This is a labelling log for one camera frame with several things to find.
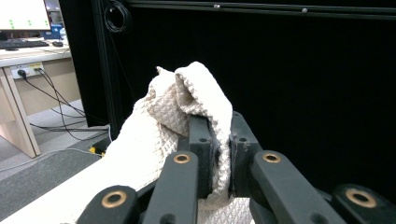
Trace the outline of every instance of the desk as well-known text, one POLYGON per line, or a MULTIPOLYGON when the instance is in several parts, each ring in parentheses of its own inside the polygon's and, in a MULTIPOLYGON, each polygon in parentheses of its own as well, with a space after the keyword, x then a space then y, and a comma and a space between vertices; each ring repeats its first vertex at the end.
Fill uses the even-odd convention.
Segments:
MULTIPOLYGON (((0 49, 0 135, 30 157, 40 154, 28 115, 50 109, 58 103, 33 88, 23 79, 14 79, 10 66, 42 62, 56 89, 68 102, 80 99, 78 82, 67 45, 6 51, 0 49)), ((42 76, 29 81, 55 97, 52 87, 42 76)))

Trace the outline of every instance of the gray floor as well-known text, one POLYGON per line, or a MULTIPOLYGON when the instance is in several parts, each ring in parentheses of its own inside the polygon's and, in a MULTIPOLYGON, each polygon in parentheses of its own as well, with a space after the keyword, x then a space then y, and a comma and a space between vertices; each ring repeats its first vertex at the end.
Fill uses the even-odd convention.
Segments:
MULTIPOLYGON (((82 109, 81 101, 71 104, 82 109)), ((79 116, 68 106, 63 106, 63 111, 66 115, 79 116)), ((85 119, 64 118, 65 123, 79 120, 84 122, 70 128, 87 128, 85 119)), ((29 121, 39 126, 63 125, 61 115, 52 110, 29 116, 29 121)), ((99 157, 92 154, 58 150, 77 148, 88 152, 92 144, 108 137, 106 131, 73 133, 80 139, 97 136, 91 140, 79 141, 65 132, 54 133, 39 128, 33 128, 33 131, 41 151, 41 155, 35 159, 31 159, 0 136, 0 221, 99 160, 99 157)))

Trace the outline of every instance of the keyboard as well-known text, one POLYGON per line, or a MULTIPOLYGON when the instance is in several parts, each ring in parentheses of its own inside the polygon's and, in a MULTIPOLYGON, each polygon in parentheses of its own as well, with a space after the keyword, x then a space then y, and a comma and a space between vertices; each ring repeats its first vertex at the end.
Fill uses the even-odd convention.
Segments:
POLYGON ((0 41, 0 49, 26 49, 26 48, 38 48, 49 46, 44 41, 25 41, 25 40, 7 40, 0 41))

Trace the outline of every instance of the screw hole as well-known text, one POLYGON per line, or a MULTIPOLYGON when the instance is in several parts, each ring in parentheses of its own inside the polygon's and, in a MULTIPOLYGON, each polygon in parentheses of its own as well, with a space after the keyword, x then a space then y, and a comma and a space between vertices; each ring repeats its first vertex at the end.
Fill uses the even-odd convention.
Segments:
POLYGON ((113 194, 110 197, 108 197, 108 201, 111 203, 116 203, 121 199, 121 196, 119 194, 113 194))
POLYGON ((102 199, 102 206, 105 208, 114 208, 122 205, 126 201, 126 193, 122 190, 109 192, 102 199))
POLYGON ((315 213, 311 215, 311 221, 315 224, 328 224, 326 217, 321 214, 315 213))
POLYGON ((268 162, 280 162, 280 157, 272 153, 266 153, 262 156, 262 158, 268 162))
POLYGON ((368 198, 366 198, 364 195, 358 194, 358 193, 354 193, 353 197, 356 198, 357 200, 363 202, 363 203, 367 203, 369 201, 368 198))
POLYGON ((179 154, 174 157, 174 161, 179 164, 187 163, 191 160, 191 157, 186 154, 179 154))
POLYGON ((376 207, 376 200, 373 196, 363 190, 348 189, 346 197, 355 204, 362 207, 374 208, 376 207))

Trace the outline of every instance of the power strip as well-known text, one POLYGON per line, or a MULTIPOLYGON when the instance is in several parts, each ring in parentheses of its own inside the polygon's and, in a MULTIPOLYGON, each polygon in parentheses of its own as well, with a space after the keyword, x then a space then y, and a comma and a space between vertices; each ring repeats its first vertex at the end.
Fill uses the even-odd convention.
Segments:
POLYGON ((18 73, 21 72, 21 70, 23 70, 26 73, 26 77, 41 75, 40 72, 38 71, 38 69, 40 68, 43 69, 44 71, 43 63, 26 63, 26 64, 10 66, 11 73, 14 79, 22 78, 22 76, 18 73))

